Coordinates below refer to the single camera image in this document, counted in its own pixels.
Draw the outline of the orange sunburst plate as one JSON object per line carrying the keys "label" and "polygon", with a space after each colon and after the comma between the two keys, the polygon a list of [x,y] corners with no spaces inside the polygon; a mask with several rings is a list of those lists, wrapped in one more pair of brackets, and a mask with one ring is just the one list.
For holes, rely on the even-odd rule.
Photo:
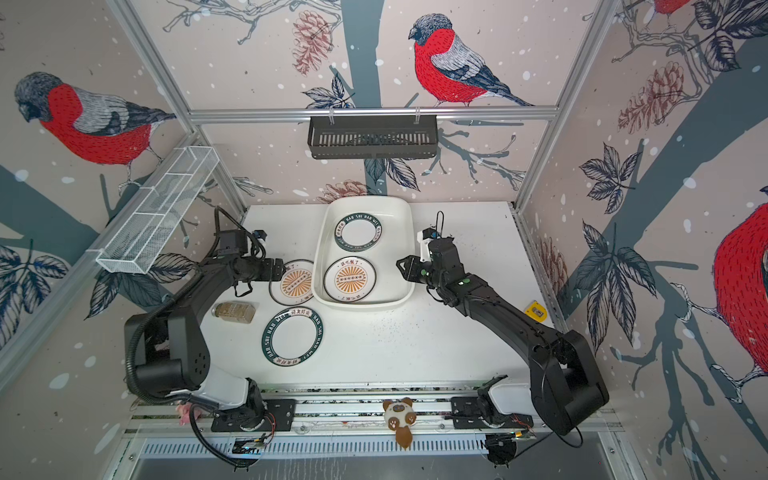
{"label": "orange sunburst plate", "polygon": [[299,306],[311,300],[313,269],[314,264],[310,260],[296,259],[287,262],[281,279],[269,283],[272,300],[286,307]]}
{"label": "orange sunburst plate", "polygon": [[334,301],[354,303],[368,297],[377,281],[374,266],[359,256],[335,261],[325,272],[322,286]]}

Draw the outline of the green hao shi plate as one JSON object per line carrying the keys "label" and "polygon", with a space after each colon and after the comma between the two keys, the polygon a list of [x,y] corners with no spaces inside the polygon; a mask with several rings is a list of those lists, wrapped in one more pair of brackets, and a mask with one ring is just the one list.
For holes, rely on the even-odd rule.
{"label": "green hao shi plate", "polygon": [[319,349],[324,337],[321,317],[312,309],[292,307],[280,311],[265,326],[261,350],[279,367],[299,365]]}
{"label": "green hao shi plate", "polygon": [[346,252],[362,252],[378,243],[383,233],[380,220],[369,213],[356,212],[344,216],[333,234],[336,245]]}

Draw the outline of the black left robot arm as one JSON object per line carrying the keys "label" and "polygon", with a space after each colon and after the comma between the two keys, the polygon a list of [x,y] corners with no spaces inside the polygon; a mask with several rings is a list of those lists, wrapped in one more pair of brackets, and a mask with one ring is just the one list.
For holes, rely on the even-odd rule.
{"label": "black left robot arm", "polygon": [[126,322],[125,368],[131,393],[148,404],[191,403],[216,416],[262,421],[266,407],[256,383],[213,364],[200,324],[228,289],[282,278],[284,262],[266,256],[265,239],[262,230],[218,232],[189,283],[154,311]]}

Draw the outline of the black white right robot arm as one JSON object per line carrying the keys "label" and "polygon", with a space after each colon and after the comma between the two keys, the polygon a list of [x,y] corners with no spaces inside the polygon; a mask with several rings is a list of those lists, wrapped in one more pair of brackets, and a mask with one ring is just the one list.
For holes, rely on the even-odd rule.
{"label": "black white right robot arm", "polygon": [[426,285],[441,303],[488,328],[525,361],[531,403],[553,432],[570,433],[608,403],[608,388],[583,335],[532,319],[467,273],[456,252],[435,254],[430,262],[408,255],[395,265],[404,280]]}

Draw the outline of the white plastic bin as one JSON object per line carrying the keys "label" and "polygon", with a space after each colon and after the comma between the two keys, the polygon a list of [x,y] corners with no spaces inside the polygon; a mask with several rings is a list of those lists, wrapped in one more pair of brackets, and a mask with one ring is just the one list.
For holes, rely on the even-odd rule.
{"label": "white plastic bin", "polygon": [[[344,216],[365,212],[376,216],[383,233],[376,245],[362,252],[346,252],[334,240],[334,228]],[[411,208],[405,201],[386,196],[355,196],[336,200],[327,206],[315,252],[312,292],[321,304],[347,311],[383,311],[402,306],[415,286],[403,280],[396,261],[416,252]],[[337,260],[359,256],[368,260],[377,272],[372,293],[358,302],[332,300],[322,286],[326,270]]]}

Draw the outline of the yellow tape measure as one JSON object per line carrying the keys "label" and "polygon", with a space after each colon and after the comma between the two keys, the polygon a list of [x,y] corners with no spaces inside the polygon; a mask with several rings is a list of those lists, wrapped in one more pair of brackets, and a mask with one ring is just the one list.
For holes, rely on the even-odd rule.
{"label": "yellow tape measure", "polygon": [[524,313],[531,319],[543,323],[548,319],[547,309],[538,301],[532,301],[524,310]]}

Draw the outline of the brown plush toy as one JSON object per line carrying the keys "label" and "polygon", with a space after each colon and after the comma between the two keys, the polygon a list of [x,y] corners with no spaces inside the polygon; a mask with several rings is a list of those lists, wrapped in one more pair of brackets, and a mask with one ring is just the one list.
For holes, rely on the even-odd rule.
{"label": "brown plush toy", "polygon": [[417,414],[413,409],[413,400],[406,397],[401,400],[383,402],[384,421],[387,428],[395,434],[398,446],[407,450],[413,442],[411,427],[416,423]]}

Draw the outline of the pink small toy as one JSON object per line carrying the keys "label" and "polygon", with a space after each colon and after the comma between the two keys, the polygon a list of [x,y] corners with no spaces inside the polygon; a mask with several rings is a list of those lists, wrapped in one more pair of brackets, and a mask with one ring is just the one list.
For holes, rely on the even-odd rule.
{"label": "pink small toy", "polygon": [[176,406],[175,411],[179,416],[179,424],[181,426],[188,425],[190,421],[191,405],[189,403],[180,403]]}

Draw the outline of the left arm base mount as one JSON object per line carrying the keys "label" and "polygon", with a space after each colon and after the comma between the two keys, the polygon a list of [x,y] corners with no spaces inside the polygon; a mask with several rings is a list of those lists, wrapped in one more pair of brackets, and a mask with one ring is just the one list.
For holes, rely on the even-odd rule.
{"label": "left arm base mount", "polygon": [[297,401],[278,398],[264,400],[258,385],[248,379],[245,403],[239,407],[218,410],[213,414],[213,432],[287,432],[291,430]]}

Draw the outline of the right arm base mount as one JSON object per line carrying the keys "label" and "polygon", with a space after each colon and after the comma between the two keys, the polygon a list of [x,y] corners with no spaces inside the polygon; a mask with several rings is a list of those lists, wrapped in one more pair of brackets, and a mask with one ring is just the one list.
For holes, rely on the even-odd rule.
{"label": "right arm base mount", "polygon": [[524,412],[513,412],[509,405],[509,393],[515,395],[515,386],[507,381],[507,375],[495,376],[483,383],[474,397],[459,396],[450,399],[450,412],[444,416],[461,429],[520,428],[531,430],[533,417]]}

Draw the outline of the aluminium rail base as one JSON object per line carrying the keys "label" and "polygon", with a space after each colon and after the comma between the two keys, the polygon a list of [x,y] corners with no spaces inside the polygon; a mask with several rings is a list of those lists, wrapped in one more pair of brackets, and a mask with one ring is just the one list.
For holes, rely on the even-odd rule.
{"label": "aluminium rail base", "polygon": [[[551,430],[532,407],[513,407],[503,424],[481,419],[477,388],[469,384],[416,386],[409,384],[272,384],[262,390],[272,414],[255,431],[233,423],[219,425],[220,417],[202,414],[198,428],[216,451],[239,462],[327,457],[416,455],[487,455],[500,450],[504,440],[517,451],[544,439]],[[385,420],[384,403],[409,398],[416,414],[408,427],[411,446],[396,441]],[[108,472],[128,478],[139,460],[213,459],[189,426],[175,423],[171,407],[140,405],[120,438]],[[612,409],[603,407],[578,430],[608,440],[606,453],[615,450],[614,432],[624,429]]]}

